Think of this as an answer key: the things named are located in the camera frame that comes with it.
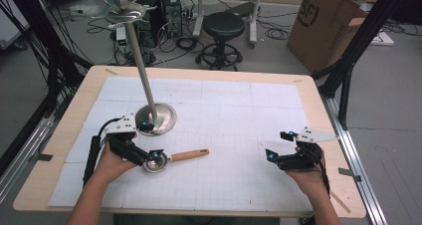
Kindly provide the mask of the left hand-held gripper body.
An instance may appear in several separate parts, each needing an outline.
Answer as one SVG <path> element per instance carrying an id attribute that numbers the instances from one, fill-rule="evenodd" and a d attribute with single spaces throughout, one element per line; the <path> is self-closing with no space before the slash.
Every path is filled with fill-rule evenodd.
<path id="1" fill-rule="evenodd" d="M 114 119 L 105 127 L 105 137 L 109 148 L 119 157 L 143 166 L 148 153 L 137 147 L 132 141 L 136 136 L 136 124 L 133 115 Z"/>

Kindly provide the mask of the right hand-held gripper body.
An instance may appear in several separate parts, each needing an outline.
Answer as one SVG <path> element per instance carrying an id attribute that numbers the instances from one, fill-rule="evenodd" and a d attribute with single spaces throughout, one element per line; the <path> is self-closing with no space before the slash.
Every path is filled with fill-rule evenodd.
<path id="1" fill-rule="evenodd" d="M 299 149 L 295 154 L 280 155 L 280 161 L 276 162 L 282 170 L 305 170 L 313 168 L 322 157 L 322 151 L 318 143 L 322 141 L 338 140 L 334 133 L 316 130 L 305 126 L 297 133 L 294 143 Z"/>

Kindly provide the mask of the metal ladle with wooden handle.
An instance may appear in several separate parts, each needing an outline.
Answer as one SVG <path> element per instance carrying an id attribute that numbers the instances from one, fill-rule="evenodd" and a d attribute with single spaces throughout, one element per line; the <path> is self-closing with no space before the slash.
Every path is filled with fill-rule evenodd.
<path id="1" fill-rule="evenodd" d="M 151 173 L 156 173 L 162 171 L 166 164 L 171 161 L 180 161 L 180 160 L 186 160 L 191 158 L 196 158 L 200 156 L 208 155 L 210 150 L 208 148 L 201 148 L 201 149 L 195 149 L 195 150 L 189 150 L 189 151 L 183 151 L 179 153 L 173 153 L 167 156 L 164 152 L 165 159 L 162 162 L 154 162 L 154 161 L 146 161 L 143 164 L 143 168 Z"/>

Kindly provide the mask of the person's right hand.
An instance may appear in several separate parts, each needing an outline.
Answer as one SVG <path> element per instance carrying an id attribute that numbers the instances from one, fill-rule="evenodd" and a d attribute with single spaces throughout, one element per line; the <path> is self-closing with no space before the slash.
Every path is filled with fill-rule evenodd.
<path id="1" fill-rule="evenodd" d="M 287 175 L 308 198 L 328 197 L 322 175 L 317 169 L 288 170 Z"/>

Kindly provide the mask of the person's left hand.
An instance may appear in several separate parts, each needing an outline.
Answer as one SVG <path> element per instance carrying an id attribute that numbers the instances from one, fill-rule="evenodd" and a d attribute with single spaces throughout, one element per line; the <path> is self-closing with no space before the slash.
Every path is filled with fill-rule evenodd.
<path id="1" fill-rule="evenodd" d="M 92 179 L 100 184 L 108 185 L 133 168 L 135 168 L 135 164 L 112 152 L 107 142 Z"/>

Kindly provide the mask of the grey tape strip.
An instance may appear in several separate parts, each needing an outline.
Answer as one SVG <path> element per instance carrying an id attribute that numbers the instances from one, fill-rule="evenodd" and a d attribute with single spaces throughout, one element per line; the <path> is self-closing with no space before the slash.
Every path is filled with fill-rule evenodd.
<path id="1" fill-rule="evenodd" d="M 361 182 L 361 176 L 360 175 L 356 175 L 353 173 L 352 170 L 350 169 L 346 169 L 346 168 L 339 168 L 338 169 L 338 173 L 342 174 L 342 175 L 346 175 L 346 176 L 350 176 L 353 178 L 354 182 Z"/>

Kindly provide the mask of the tall metal utensil stand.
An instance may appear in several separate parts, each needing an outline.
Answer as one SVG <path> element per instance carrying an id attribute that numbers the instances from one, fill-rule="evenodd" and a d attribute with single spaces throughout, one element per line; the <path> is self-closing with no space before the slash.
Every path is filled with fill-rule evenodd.
<path id="1" fill-rule="evenodd" d="M 140 131 L 141 134 L 148 136 L 165 134 L 171 131 L 175 126 L 177 114 L 171 105 L 157 103 L 154 100 L 134 29 L 135 22 L 140 21 L 146 23 L 146 20 L 143 19 L 145 13 L 154 10 L 154 7 L 142 6 L 138 4 L 136 0 L 113 1 L 113 4 L 105 1 L 109 6 L 105 13 L 105 18 L 117 27 L 121 25 L 125 27 L 126 35 L 133 52 L 135 64 L 147 100 L 147 105 L 136 112 L 134 116 L 135 122 L 147 121 L 154 124 L 153 131 Z"/>

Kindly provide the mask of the white gridded mat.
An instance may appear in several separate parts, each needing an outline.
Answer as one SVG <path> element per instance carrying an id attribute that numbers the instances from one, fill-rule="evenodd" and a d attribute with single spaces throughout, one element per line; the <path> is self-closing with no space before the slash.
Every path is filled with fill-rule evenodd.
<path id="1" fill-rule="evenodd" d="M 158 173 L 134 168 L 107 189 L 105 208 L 186 211 L 306 212 L 307 199 L 266 158 L 267 150 L 291 154 L 283 131 L 307 126 L 293 85 L 153 79 L 154 98 L 177 114 L 164 135 L 134 142 L 167 154 L 207 148 L 209 154 L 168 162 Z"/>

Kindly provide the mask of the black tape strip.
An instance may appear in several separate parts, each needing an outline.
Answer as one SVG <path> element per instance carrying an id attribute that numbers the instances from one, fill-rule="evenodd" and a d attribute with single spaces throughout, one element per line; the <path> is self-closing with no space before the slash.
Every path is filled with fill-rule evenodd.
<path id="1" fill-rule="evenodd" d="M 34 154 L 30 157 L 30 162 L 36 161 L 51 161 L 54 155 L 52 154 Z"/>

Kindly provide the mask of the small white device green display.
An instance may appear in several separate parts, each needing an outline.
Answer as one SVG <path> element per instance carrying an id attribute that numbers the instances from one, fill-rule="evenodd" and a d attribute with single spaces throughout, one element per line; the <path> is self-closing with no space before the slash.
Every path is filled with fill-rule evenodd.
<path id="1" fill-rule="evenodd" d="M 121 50 L 125 50 L 127 47 L 126 31 L 124 26 L 117 27 L 115 29 L 115 40 L 118 47 Z"/>

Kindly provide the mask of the large cardboard box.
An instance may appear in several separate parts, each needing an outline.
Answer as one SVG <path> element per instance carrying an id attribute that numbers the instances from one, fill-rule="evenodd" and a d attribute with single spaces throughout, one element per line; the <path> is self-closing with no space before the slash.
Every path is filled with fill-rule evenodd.
<path id="1" fill-rule="evenodd" d="M 376 0 L 302 0 L 287 48 L 311 72 L 335 63 L 362 25 L 363 2 Z"/>

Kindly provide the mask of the black computer tower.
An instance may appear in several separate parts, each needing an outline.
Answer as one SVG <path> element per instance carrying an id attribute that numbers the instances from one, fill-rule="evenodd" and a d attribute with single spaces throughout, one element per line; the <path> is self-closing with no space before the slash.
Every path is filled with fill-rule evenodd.
<path id="1" fill-rule="evenodd" d="M 182 35 L 180 0 L 162 0 L 165 28 L 168 38 L 179 38 Z"/>
<path id="2" fill-rule="evenodd" d="M 154 7 L 154 10 L 145 13 L 144 22 L 136 22 L 138 39 L 143 47 L 154 48 L 158 44 L 158 31 L 164 25 L 164 19 L 161 9 L 161 0 L 137 0 L 137 3 Z"/>

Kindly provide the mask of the white stand leg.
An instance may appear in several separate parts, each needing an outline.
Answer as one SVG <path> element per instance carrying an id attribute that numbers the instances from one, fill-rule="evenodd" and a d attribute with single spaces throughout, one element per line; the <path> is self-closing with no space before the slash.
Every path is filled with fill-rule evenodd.
<path id="1" fill-rule="evenodd" d="M 253 1 L 253 11 L 252 15 L 250 16 L 249 42 L 252 48 L 254 48 L 257 44 L 257 19 L 260 1 L 261 0 Z"/>
<path id="2" fill-rule="evenodd" d="M 203 0 L 197 0 L 197 16 L 196 16 L 196 21 L 195 21 L 195 25 L 192 31 L 192 36 L 197 38 L 200 36 L 201 33 L 201 29 L 202 29 L 202 23 L 203 23 L 203 18 L 204 18 L 204 10 L 203 10 Z"/>

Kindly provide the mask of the black round stool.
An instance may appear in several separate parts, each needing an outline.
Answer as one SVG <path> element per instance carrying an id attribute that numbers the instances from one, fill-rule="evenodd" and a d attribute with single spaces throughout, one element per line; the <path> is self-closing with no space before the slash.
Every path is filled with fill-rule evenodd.
<path id="1" fill-rule="evenodd" d="M 243 56 L 228 41 L 244 33 L 244 21 L 233 13 L 217 12 L 204 19 L 202 28 L 213 38 L 214 43 L 204 47 L 195 57 L 195 62 L 206 63 L 210 70 L 232 67 L 238 71 L 236 64 L 243 61 Z"/>

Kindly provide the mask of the aluminium floor rail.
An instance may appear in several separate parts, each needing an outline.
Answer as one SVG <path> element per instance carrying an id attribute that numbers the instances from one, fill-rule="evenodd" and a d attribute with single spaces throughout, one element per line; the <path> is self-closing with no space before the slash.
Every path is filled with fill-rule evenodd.
<path id="1" fill-rule="evenodd" d="M 14 187 L 17 179 L 30 162 L 31 157 L 48 140 L 48 135 L 54 129 L 54 125 L 55 120 L 53 118 L 42 118 L 37 125 L 30 129 L 29 135 L 23 140 L 23 146 L 0 176 L 0 204 Z"/>
<path id="2" fill-rule="evenodd" d="M 351 134 L 347 128 L 344 128 L 341 125 L 340 120 L 337 118 L 339 116 L 339 106 L 337 105 L 337 102 L 335 99 L 328 99 L 326 97 L 321 97 L 321 100 L 331 120 L 334 131 L 339 137 L 339 143 L 349 166 L 349 171 L 355 181 L 371 224 L 388 225 L 356 150 Z"/>

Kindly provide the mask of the black metal frame post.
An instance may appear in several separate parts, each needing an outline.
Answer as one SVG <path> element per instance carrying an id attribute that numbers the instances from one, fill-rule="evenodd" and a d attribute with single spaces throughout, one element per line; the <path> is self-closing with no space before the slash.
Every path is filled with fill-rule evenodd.
<path id="1" fill-rule="evenodd" d="M 337 89 L 341 88 L 337 120 L 344 130 L 347 130 L 346 117 L 353 69 L 373 38 L 404 1 L 377 0 L 340 58 L 329 67 L 312 74 L 314 80 L 327 76 L 318 91 L 328 99 L 333 99 Z"/>
<path id="2" fill-rule="evenodd" d="M 89 70 L 93 64 L 81 58 L 63 44 L 40 0 L 12 1 L 29 24 L 36 39 L 1 0 L 0 8 L 29 42 L 39 65 L 48 70 L 48 94 L 43 100 L 43 105 L 46 115 L 50 115 L 56 109 L 58 105 L 57 96 L 63 89 L 68 88 L 75 92 L 81 85 L 85 76 L 79 71 L 78 65 Z"/>

